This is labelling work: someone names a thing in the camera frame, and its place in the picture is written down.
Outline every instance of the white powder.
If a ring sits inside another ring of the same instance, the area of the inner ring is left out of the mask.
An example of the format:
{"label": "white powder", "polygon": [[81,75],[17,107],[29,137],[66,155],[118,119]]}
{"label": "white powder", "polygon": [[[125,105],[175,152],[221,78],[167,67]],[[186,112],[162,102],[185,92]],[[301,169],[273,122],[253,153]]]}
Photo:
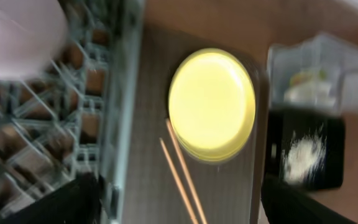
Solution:
{"label": "white powder", "polygon": [[292,141],[291,149],[283,160],[284,181],[301,184],[313,179],[315,172],[323,168],[325,152],[325,143],[317,135]]}

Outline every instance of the gray tray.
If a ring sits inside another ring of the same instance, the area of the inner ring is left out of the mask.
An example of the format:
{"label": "gray tray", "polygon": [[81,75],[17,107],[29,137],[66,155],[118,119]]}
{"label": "gray tray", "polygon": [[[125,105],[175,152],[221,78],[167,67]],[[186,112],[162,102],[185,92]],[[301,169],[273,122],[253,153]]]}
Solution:
{"label": "gray tray", "polygon": [[168,88],[181,61],[205,47],[227,50],[244,64],[254,84],[257,117],[247,144],[230,161],[217,166],[202,164],[188,155],[185,160],[208,223],[257,223],[267,129],[267,77],[250,58],[235,50],[179,32],[146,26],[127,168],[124,224],[191,223],[158,139],[162,137],[167,143],[184,180],[165,126]]}

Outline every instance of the black object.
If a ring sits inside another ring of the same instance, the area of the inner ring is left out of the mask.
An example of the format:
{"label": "black object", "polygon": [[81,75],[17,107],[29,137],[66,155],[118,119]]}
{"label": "black object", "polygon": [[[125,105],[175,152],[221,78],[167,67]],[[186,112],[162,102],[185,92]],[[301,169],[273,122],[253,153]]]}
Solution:
{"label": "black object", "polygon": [[271,175],[265,176],[261,193],[262,205],[270,224],[355,223]]}
{"label": "black object", "polygon": [[265,173],[283,179],[283,157],[291,143],[318,135],[326,145],[321,169],[299,187],[307,190],[337,188],[343,182],[345,124],[341,117],[301,108],[269,111]]}
{"label": "black object", "polygon": [[100,218],[100,188],[91,174],[77,177],[0,224],[93,224]]}

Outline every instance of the clear plastic container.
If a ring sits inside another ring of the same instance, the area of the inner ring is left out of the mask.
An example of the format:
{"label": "clear plastic container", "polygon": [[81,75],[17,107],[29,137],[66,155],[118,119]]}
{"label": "clear plastic container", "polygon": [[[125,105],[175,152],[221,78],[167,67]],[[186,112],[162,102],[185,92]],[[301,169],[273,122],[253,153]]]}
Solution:
{"label": "clear plastic container", "polygon": [[268,53],[271,106],[358,111],[358,47],[328,34]]}

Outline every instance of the gray plastic grid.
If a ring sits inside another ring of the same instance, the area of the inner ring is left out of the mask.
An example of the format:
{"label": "gray plastic grid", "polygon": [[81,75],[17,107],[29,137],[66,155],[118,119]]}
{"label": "gray plastic grid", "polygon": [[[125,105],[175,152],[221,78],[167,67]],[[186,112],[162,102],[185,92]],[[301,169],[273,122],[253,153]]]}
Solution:
{"label": "gray plastic grid", "polygon": [[[114,8],[109,4],[110,1],[104,0],[80,0],[65,6],[70,23],[70,44],[82,54],[81,67],[53,60],[55,73],[43,72],[40,79],[0,81],[0,131],[5,135],[14,132],[16,141],[23,142],[15,151],[0,151],[0,190],[8,191],[9,195],[1,199],[0,193],[0,199],[4,201],[0,201],[0,217],[39,200],[75,178],[79,172],[93,172],[99,176],[102,140],[109,139],[102,133],[112,128],[102,125],[103,120],[106,114],[117,118],[115,114],[119,109],[105,107],[107,98],[110,98],[107,94],[115,89],[110,82],[104,82],[99,96],[87,94],[86,89],[90,71],[101,70],[105,80],[111,79],[108,76],[112,69],[112,29],[108,9]],[[94,42],[95,30],[107,34],[107,45]],[[37,91],[34,86],[40,85],[41,91]],[[30,97],[23,101],[25,94]],[[36,111],[41,111],[42,118],[34,117]],[[84,116],[97,117],[98,124],[94,125],[98,126],[100,134],[91,144],[81,142]],[[59,141],[62,136],[72,139],[71,152],[56,157],[48,147],[53,140],[57,147],[70,144]],[[18,167],[25,168],[30,174],[26,175]]]}

